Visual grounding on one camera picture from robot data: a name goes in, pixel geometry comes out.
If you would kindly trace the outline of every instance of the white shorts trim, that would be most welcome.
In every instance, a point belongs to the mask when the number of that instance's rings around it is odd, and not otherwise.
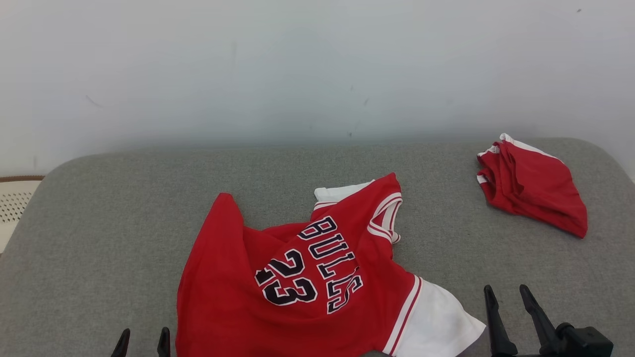
[[[476,156],[483,156],[485,154],[487,154],[488,152],[491,152],[493,154],[500,154],[500,148],[498,146],[492,145],[489,149],[483,151],[483,152],[479,152],[478,154],[476,154]]]
[[[520,149],[527,150],[527,151],[537,152],[537,153],[539,153],[539,154],[543,154],[544,156],[549,156],[550,158],[554,158],[554,159],[556,159],[556,160],[558,160],[558,161],[562,162],[562,161],[561,161],[560,159],[558,159],[557,157],[555,157],[555,156],[551,156],[551,155],[549,155],[548,153],[546,153],[546,152],[544,152],[544,151],[542,151],[542,150],[540,150],[540,149],[537,149],[537,148],[535,148],[535,147],[533,147],[533,146],[531,146],[531,145],[527,145],[527,144],[525,144],[524,142],[520,142],[520,141],[518,141],[518,140],[514,140],[514,139],[512,139],[512,137],[510,137],[508,134],[505,134],[505,133],[500,134],[500,139],[501,139],[501,140],[505,140],[506,142],[508,142],[508,143],[512,144],[513,146],[518,147],[518,148],[520,148]]]
[[[479,184],[485,184],[489,182],[489,180],[487,179],[487,177],[485,177],[485,175],[476,175],[476,180],[478,181]]]

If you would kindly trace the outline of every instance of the folded red shorts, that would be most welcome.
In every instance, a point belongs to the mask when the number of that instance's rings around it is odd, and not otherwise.
[[[569,168],[558,158],[505,133],[500,139],[477,154],[483,168],[476,178],[488,202],[584,238],[587,208]]]

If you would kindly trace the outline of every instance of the red and white stripe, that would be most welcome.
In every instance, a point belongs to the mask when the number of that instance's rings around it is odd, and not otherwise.
[[[395,351],[397,351],[397,348],[399,347],[403,331],[406,328],[408,320],[412,316],[413,311],[417,307],[419,293],[421,292],[421,286],[424,284],[424,280],[422,278],[419,278],[416,275],[413,276],[415,278],[415,283],[413,284],[412,290],[410,290],[406,301],[401,307],[401,311],[399,312],[399,316],[397,317],[397,322],[395,322],[395,325],[392,328],[391,336],[388,338],[386,346],[382,350],[383,353],[389,354],[390,356],[394,356]]]
[[[540,150],[540,149],[538,149],[538,148],[536,148],[536,147],[533,147],[533,146],[531,146],[531,145],[527,145],[527,144],[525,144],[524,142],[520,142],[520,141],[518,141],[518,140],[514,140],[514,139],[513,139],[512,137],[510,137],[508,134],[505,134],[505,133],[500,134],[500,139],[501,139],[501,140],[503,140],[503,141],[506,141],[506,142],[508,142],[508,143],[510,143],[510,144],[512,144],[512,145],[513,145],[513,146],[515,146],[515,147],[519,147],[520,149],[527,150],[527,151],[537,152],[537,153],[539,153],[539,154],[543,154],[544,156],[548,156],[548,157],[550,157],[550,158],[554,158],[554,159],[556,159],[556,160],[558,160],[558,161],[562,162],[562,161],[561,161],[560,159],[558,159],[557,157],[555,157],[555,156],[551,156],[551,155],[549,155],[548,153],[546,153],[546,152],[544,152],[544,151],[542,151],[542,150]]]
[[[492,154],[500,154],[500,148],[498,147],[498,145],[492,145],[489,149],[483,151],[483,152],[479,152],[478,154],[476,154],[476,156],[483,156],[485,154],[487,154],[488,152],[491,152]]]
[[[386,197],[377,206],[377,209],[373,214],[373,218],[368,224],[368,232],[378,237],[388,239],[391,243],[397,243],[401,237],[394,231],[394,223],[395,216],[397,215],[397,211],[399,210],[399,206],[401,206],[402,202],[403,200],[400,192],[395,192]],[[375,219],[381,214],[384,214],[384,216],[382,217],[382,223],[380,225],[375,223]]]
[[[313,210],[317,211],[320,208],[324,208],[324,207],[329,207],[329,206],[333,206],[333,205],[337,205],[337,202],[326,202],[326,201],[322,201],[322,202],[318,202],[315,204],[315,206],[313,206]]]

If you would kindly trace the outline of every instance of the gray fabric surface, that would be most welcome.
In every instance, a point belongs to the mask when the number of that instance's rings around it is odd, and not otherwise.
[[[0,356],[153,356],[176,333],[178,282],[212,201],[234,195],[245,222],[306,220],[315,187],[396,172],[404,203],[395,260],[485,319],[491,284],[521,353],[538,340],[518,286],[554,323],[595,326],[635,351],[635,185],[604,151],[573,139],[528,140],[571,169],[589,211],[580,241],[486,204],[476,153],[491,142],[228,151],[144,151],[73,160],[51,172],[0,257]],[[369,356],[380,356],[371,353]],[[485,333],[464,356],[488,356]]]

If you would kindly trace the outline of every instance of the bulls jersey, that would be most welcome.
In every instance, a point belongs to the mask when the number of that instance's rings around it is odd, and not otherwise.
[[[310,221],[263,231],[218,196],[178,289],[179,357],[454,357],[481,335],[451,293],[392,260],[393,173],[315,195]]]

